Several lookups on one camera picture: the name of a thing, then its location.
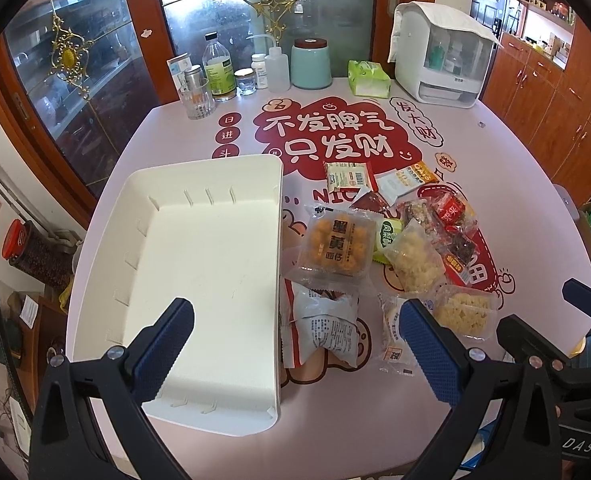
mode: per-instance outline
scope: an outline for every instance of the table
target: table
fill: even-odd
[[[100,237],[127,176],[141,168],[260,152],[284,163],[285,247],[301,239],[306,203],[346,205],[353,198],[325,190],[323,159],[370,160],[381,173],[421,158],[441,179],[439,186],[461,189],[479,216],[483,239],[471,268],[475,286],[501,298],[501,314],[520,315],[570,352],[591,320],[562,299],[562,284],[577,278],[591,286],[591,264],[549,179],[482,103],[470,109],[417,104],[396,83],[391,94],[382,100],[355,97],[346,79],[336,79],[319,91],[241,96],[200,121],[189,121],[179,102],[152,110],[93,215],[69,309],[67,354]],[[373,264],[371,278],[376,288],[395,293],[390,269]],[[382,320],[375,302],[361,303],[359,330],[357,369],[320,351],[305,369],[283,371],[282,415],[266,432],[236,438],[160,420],[153,425],[194,479],[346,479],[414,460],[448,406],[435,400],[423,375],[378,370]],[[494,340],[482,347],[493,358],[503,356]],[[109,449],[124,456],[104,409],[94,406]]]

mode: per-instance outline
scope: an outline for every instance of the glass bottle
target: glass bottle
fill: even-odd
[[[211,93],[216,101],[229,101],[236,97],[236,76],[231,64],[231,56],[226,47],[218,41],[218,33],[205,34],[207,48],[202,55],[202,63],[211,85]]]

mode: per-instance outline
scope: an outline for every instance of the small glass jar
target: small glass jar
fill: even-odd
[[[251,95],[255,93],[255,72],[252,68],[241,68],[234,72],[240,95]]]

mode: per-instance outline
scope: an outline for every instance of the glass door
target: glass door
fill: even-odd
[[[234,69],[251,65],[252,54],[268,52],[271,33],[290,55],[295,38],[328,40],[334,77],[347,76],[350,59],[370,59],[375,0],[161,0],[176,55],[188,52],[202,63],[204,35],[216,31],[232,55]]]
[[[126,0],[29,0],[4,32],[42,125],[98,198],[159,105]]]

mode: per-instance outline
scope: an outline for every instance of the white appliance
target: white appliance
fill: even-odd
[[[398,83],[422,103],[470,108],[499,41],[460,10],[411,2],[395,9],[389,62]]]

